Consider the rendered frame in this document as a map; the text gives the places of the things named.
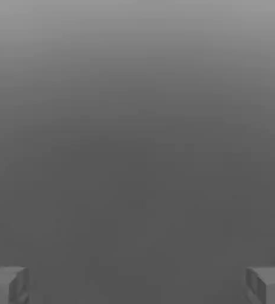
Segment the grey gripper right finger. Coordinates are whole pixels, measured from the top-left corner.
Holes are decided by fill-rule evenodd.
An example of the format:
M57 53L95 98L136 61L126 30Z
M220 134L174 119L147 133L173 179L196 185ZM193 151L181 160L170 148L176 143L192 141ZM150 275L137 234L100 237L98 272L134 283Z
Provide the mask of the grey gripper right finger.
M245 286L250 304L275 304L275 267L248 267Z

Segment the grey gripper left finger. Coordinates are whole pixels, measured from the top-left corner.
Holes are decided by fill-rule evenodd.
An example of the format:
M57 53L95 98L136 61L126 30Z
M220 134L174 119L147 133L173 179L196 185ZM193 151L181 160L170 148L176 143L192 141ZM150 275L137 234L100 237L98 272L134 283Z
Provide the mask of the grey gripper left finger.
M0 304L30 304L28 268L0 267Z

